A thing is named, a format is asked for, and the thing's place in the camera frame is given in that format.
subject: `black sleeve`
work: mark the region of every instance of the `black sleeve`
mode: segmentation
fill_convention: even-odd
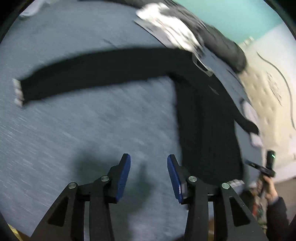
[[[287,232],[289,222],[287,219],[287,208],[282,197],[276,203],[267,207],[267,232],[269,241],[282,241]]]

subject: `black long-sleeve shirt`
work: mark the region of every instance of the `black long-sleeve shirt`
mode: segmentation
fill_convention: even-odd
[[[296,216],[289,225],[287,208],[282,197],[267,207],[267,232],[269,241],[292,241],[296,240]]]

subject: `teal wall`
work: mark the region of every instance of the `teal wall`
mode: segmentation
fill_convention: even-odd
[[[241,43],[258,39],[282,23],[263,0],[175,0],[226,37]]]

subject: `metal screw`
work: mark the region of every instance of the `metal screw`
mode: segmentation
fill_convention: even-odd
[[[230,188],[230,185],[228,183],[222,183],[222,187],[224,189],[228,189],[228,188]]]
[[[76,187],[76,183],[69,183],[68,188],[73,189]]]
[[[197,178],[195,177],[195,176],[190,176],[189,178],[188,178],[188,180],[190,181],[190,182],[196,182],[197,181]]]
[[[102,176],[102,177],[101,177],[101,181],[102,181],[102,182],[109,181],[109,177],[108,177],[108,176]]]

